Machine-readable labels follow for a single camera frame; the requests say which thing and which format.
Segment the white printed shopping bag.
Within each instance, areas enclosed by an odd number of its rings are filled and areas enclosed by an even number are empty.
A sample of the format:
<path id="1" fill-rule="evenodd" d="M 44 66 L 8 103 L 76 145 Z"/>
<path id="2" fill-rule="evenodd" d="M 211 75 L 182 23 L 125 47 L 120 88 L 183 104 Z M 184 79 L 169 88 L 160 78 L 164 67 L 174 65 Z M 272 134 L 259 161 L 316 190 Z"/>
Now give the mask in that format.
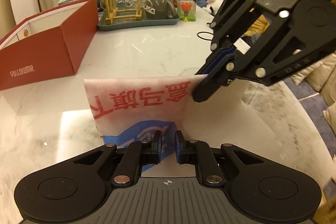
<path id="1" fill-rule="evenodd" d="M 245 81 L 220 88 L 205 102 L 195 102 L 202 75 L 137 79 L 86 79 L 84 88 L 104 143 L 127 147 L 162 133 L 159 165 L 146 166 L 145 176 L 193 176 L 194 169 L 176 161 L 174 134 L 202 140 L 211 147 L 231 143 L 267 159 L 282 162 L 281 145 L 270 127 L 247 106 Z"/>

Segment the yellow muscular cat plush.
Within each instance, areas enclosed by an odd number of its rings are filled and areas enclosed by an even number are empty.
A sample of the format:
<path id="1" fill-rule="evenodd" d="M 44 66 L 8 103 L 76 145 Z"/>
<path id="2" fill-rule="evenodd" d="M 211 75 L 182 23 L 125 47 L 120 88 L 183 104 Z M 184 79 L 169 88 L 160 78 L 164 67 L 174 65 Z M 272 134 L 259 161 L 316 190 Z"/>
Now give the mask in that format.
<path id="1" fill-rule="evenodd" d="M 265 30 L 269 27 L 270 23 L 268 19 L 261 15 L 250 27 L 248 27 L 248 30 L 244 32 L 242 37 L 244 36 L 254 36 L 254 35 L 262 35 Z"/>

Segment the green toy with orange figure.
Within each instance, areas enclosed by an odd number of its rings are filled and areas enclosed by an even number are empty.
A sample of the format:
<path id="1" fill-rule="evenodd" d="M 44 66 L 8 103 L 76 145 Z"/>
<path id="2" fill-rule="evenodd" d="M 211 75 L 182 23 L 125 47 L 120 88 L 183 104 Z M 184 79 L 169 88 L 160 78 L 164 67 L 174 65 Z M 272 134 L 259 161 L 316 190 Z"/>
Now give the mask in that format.
<path id="1" fill-rule="evenodd" d="M 180 20 L 184 22 L 196 21 L 196 3 L 194 1 L 180 1 L 178 2 L 177 14 Z"/>

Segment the beige cushion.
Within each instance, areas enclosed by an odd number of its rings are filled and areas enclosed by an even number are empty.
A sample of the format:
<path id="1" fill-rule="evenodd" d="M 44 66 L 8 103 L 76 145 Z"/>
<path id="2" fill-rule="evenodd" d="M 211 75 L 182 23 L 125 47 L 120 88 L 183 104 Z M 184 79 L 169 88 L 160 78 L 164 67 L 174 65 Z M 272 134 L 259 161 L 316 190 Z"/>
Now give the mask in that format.
<path id="1" fill-rule="evenodd" d="M 296 86 L 305 80 L 328 106 L 335 103 L 335 52 L 290 76 Z"/>

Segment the grey glass pitcher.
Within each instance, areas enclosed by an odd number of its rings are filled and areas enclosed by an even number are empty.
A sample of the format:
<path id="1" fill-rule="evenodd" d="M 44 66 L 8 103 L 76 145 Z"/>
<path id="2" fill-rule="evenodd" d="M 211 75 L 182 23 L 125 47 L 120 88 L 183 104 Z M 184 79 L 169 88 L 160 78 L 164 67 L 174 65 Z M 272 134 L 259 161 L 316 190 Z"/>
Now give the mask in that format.
<path id="1" fill-rule="evenodd" d="M 173 0 L 146 0 L 144 7 L 147 19 L 173 19 L 177 15 Z"/>

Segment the teal dish tray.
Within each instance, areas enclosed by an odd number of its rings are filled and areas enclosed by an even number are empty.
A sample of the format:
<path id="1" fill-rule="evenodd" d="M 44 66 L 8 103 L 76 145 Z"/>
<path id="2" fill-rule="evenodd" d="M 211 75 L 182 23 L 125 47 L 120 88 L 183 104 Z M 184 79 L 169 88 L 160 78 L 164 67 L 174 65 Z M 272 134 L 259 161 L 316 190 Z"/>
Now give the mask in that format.
<path id="1" fill-rule="evenodd" d="M 97 25 L 98 29 L 100 31 L 114 31 L 135 27 L 175 25 L 180 20 L 178 14 L 168 19 L 148 19 L 144 11 L 142 11 L 142 20 L 135 20 L 135 13 L 136 9 L 121 10 L 122 18 L 114 19 L 112 24 L 106 24 L 106 12 L 100 13 L 101 18 Z"/>

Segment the wooden drying rack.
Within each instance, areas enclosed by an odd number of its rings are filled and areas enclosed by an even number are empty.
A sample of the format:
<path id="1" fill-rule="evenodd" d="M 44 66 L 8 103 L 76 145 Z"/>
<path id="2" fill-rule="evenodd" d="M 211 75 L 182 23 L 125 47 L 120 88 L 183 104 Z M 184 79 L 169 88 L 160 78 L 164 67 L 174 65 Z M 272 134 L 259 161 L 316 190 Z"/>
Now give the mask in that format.
<path id="1" fill-rule="evenodd" d="M 104 0 L 105 24 L 111 25 L 122 19 L 142 20 L 142 0 Z"/>

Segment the red cardboard box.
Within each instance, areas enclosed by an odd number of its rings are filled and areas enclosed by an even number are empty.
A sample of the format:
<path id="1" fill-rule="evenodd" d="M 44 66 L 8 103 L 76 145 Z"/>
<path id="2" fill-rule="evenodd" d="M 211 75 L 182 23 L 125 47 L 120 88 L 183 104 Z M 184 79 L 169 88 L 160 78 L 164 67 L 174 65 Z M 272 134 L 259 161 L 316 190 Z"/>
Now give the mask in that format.
<path id="1" fill-rule="evenodd" d="M 24 19 L 1 39 L 1 90 L 75 75 L 97 25 L 96 0 Z"/>

